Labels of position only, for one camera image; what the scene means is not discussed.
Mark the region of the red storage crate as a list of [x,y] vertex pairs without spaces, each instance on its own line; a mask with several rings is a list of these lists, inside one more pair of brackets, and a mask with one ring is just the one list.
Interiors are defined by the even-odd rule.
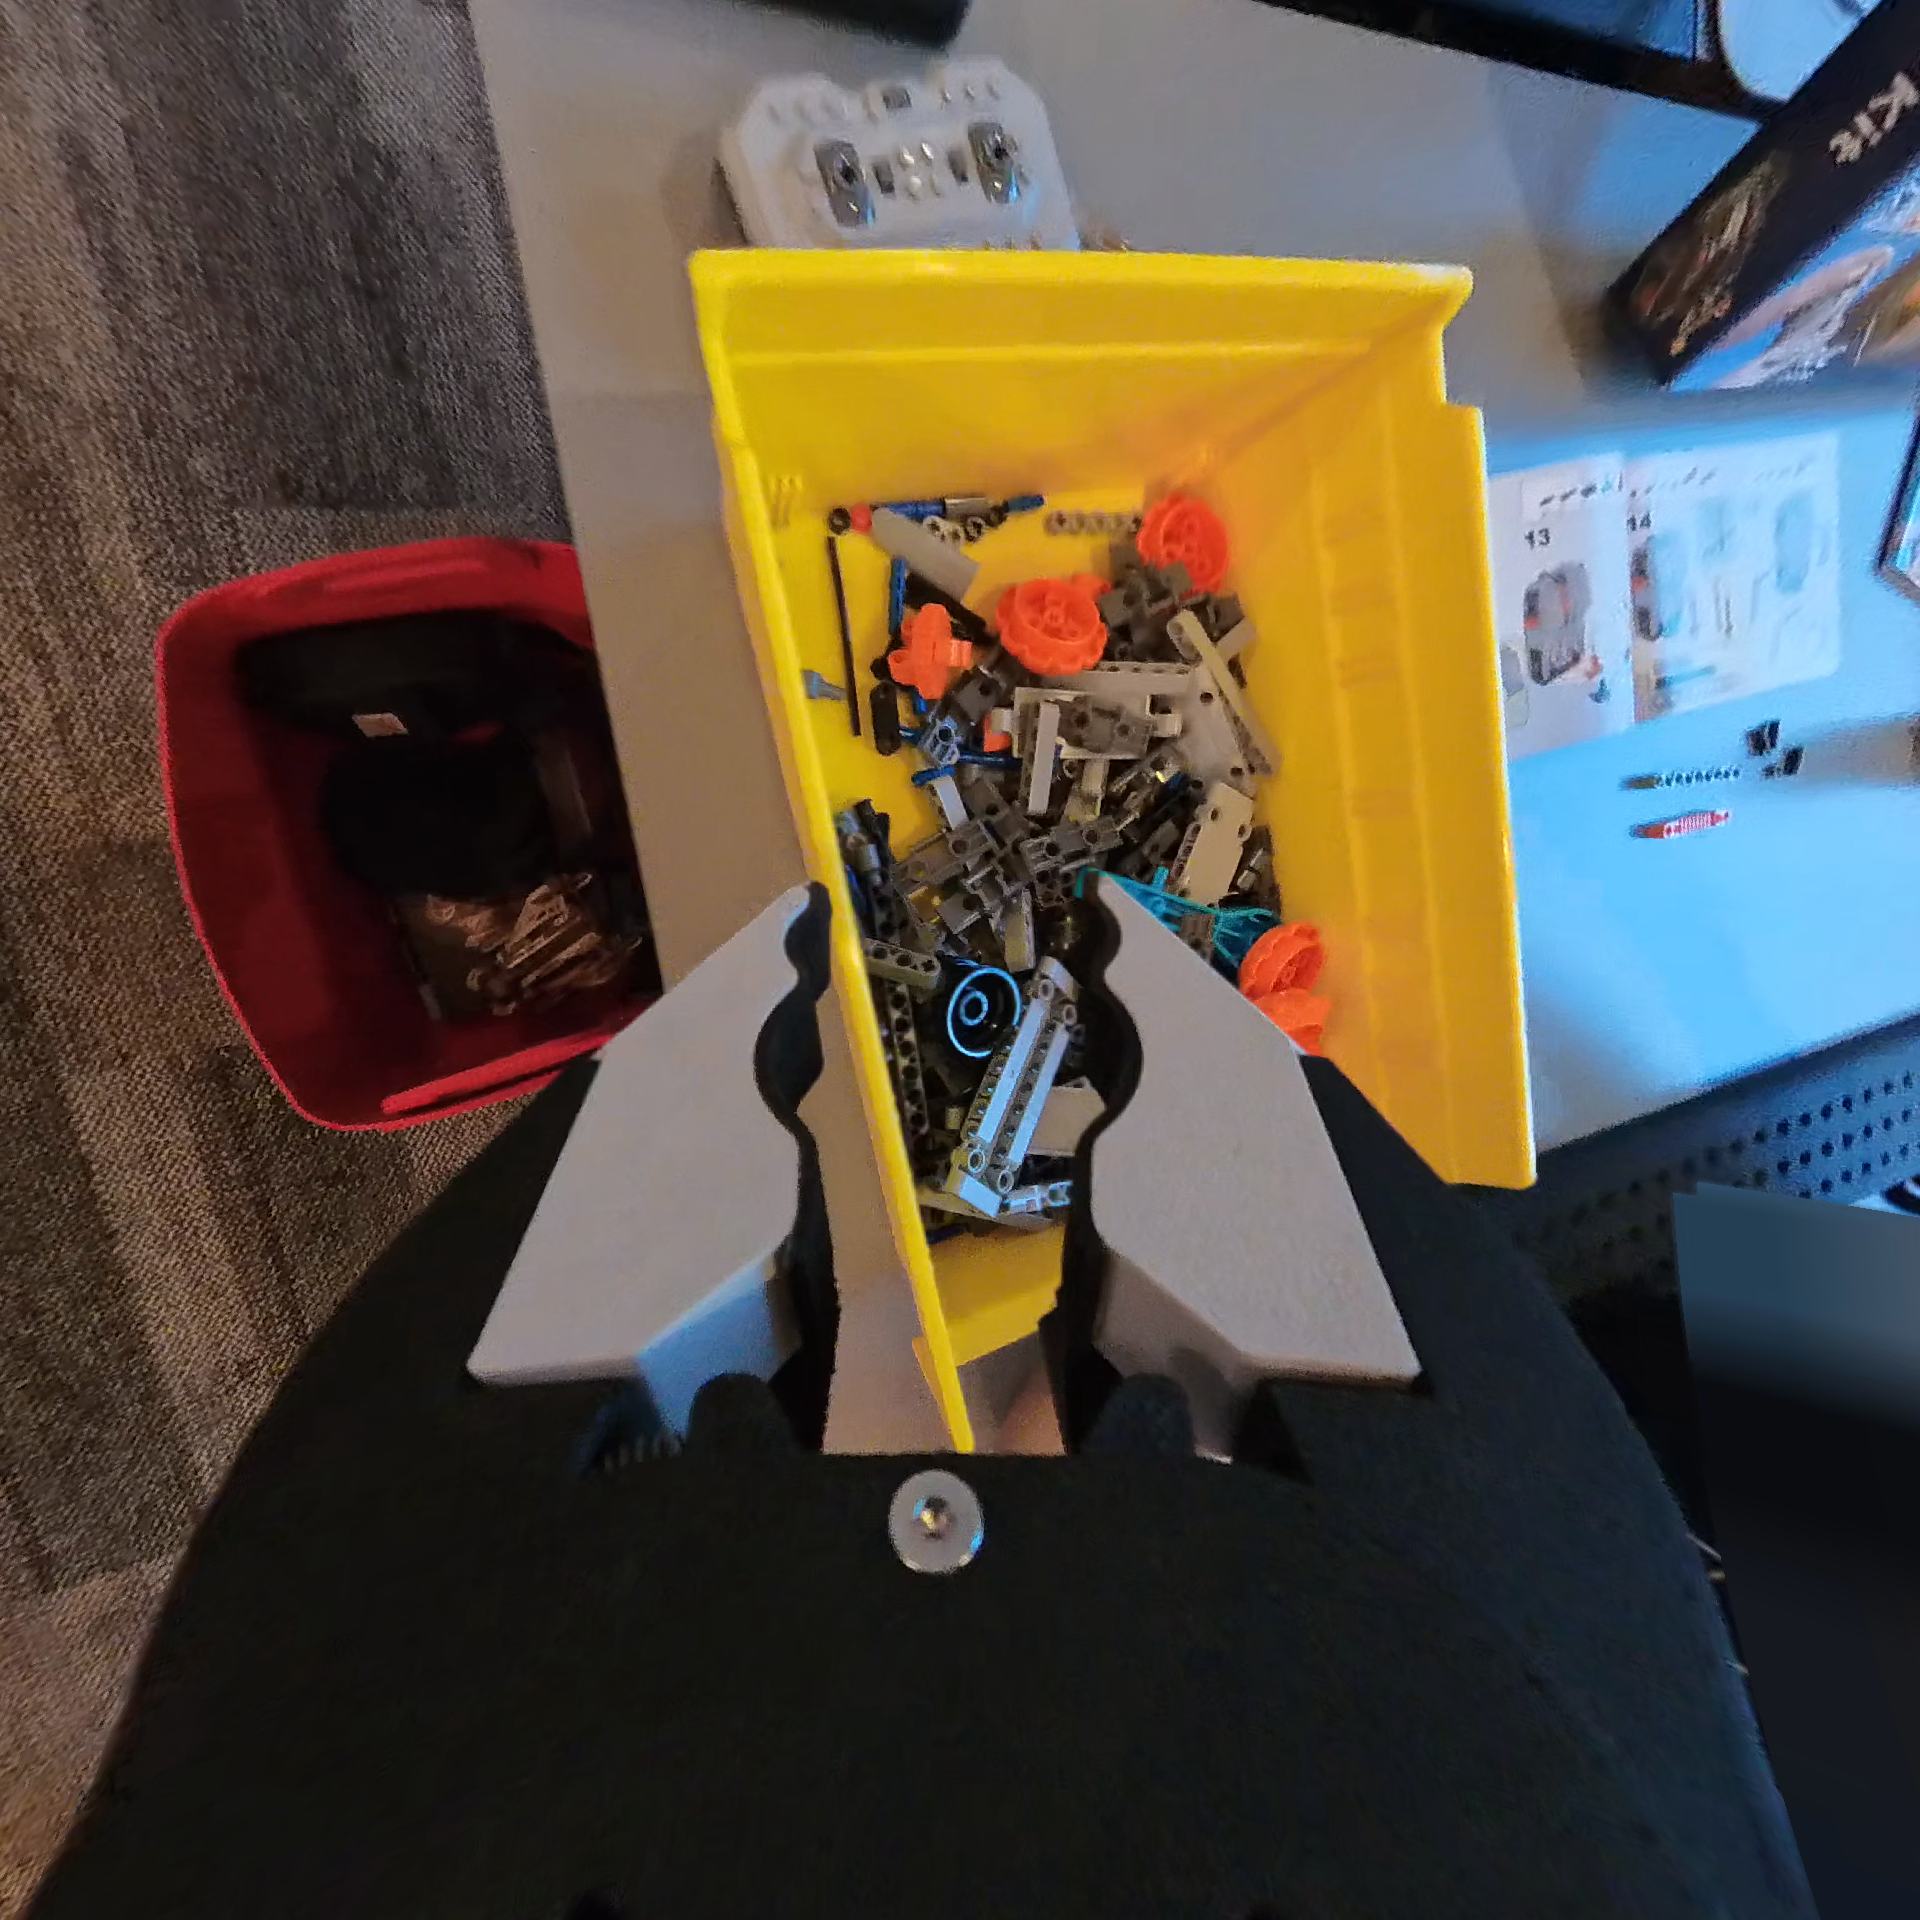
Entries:
[[235,656],[275,633],[499,614],[594,653],[569,543],[462,534],[206,587],[152,639],[155,765],[178,898],[206,964],[286,1105],[392,1137],[548,1087],[652,999],[658,964],[548,1009],[436,1019],[395,923],[319,822],[325,748],[246,705]]

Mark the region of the yellow plastic bin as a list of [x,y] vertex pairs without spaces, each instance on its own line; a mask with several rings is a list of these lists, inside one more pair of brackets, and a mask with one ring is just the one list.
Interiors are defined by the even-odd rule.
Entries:
[[1528,1187],[1536,1127],[1506,813],[1482,427],[1447,390],[1460,264],[1059,250],[697,250],[726,534],[834,974],[917,1367],[971,1453],[959,1367],[1036,1335],[1059,1233],[925,1249],[837,813],[911,844],[911,768],[804,695],[839,666],[828,508],[977,491],[1046,508],[1181,494],[1256,624],[1256,797],[1290,914],[1323,929],[1326,1055],[1454,1183]]

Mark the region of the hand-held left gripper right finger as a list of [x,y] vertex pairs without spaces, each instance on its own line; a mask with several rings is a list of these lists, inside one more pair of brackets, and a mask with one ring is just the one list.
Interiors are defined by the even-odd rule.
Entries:
[[1102,1113],[1051,1311],[1063,1441],[1089,1441],[1127,1377],[1168,1377],[1195,1441],[1236,1441],[1275,1377],[1414,1387],[1308,1056],[1115,877],[1089,882],[1089,913]]

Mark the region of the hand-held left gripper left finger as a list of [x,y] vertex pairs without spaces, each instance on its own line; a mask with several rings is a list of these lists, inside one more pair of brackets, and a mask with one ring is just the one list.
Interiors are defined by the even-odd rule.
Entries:
[[819,1149],[828,894],[790,884],[594,1061],[473,1346],[482,1387],[612,1377],[682,1433],[715,1377],[834,1346]]

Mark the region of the open instruction manual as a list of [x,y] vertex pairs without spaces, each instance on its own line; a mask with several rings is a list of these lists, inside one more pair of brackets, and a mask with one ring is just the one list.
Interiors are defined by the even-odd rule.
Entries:
[[1835,431],[1493,475],[1506,758],[1835,675],[1838,508]]

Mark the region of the white remote controller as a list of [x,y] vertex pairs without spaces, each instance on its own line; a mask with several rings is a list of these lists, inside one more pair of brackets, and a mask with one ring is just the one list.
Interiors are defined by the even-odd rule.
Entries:
[[1001,59],[764,80],[718,142],[751,245],[1081,250],[1043,98]]

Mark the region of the grey desk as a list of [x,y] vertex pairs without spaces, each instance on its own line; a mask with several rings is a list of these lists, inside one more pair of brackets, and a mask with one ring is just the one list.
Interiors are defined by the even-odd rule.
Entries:
[[[738,3],[470,3],[564,506],[604,646],[670,970],[804,877],[721,532],[682,258],[728,242],[718,130],[764,74],[915,59]],[[1662,395],[1610,381],[1594,303],[1743,142],[1736,121],[1264,3],[971,3],[966,54],[1051,112],[1083,222],[1135,250],[1458,263],[1454,395],[1491,467],[1843,436],[1843,669],[1514,772],[1547,1148],[1915,1009],[1915,604],[1875,575],[1905,386]],[[1750,765],[1792,781],[1621,793]],[[1733,822],[1650,844],[1672,809]]]

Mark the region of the blue robot kit box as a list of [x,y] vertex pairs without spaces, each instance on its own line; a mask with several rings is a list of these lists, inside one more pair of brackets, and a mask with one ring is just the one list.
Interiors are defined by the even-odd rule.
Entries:
[[1821,70],[1605,294],[1665,391],[1915,375],[1915,50]]

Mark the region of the pile of building block parts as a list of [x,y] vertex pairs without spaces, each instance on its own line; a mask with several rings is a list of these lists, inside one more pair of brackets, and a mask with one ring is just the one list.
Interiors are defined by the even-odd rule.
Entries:
[[1326,945],[1280,914],[1256,803],[1256,628],[1226,521],[1195,494],[1140,511],[1043,496],[834,506],[825,554],[850,710],[845,545],[884,554],[883,651],[850,737],[895,758],[930,828],[876,798],[834,819],[876,1050],[925,1243],[1038,1233],[1073,1205],[1098,1116],[1081,1034],[1096,877],[1142,905],[1298,1055],[1320,1055]]

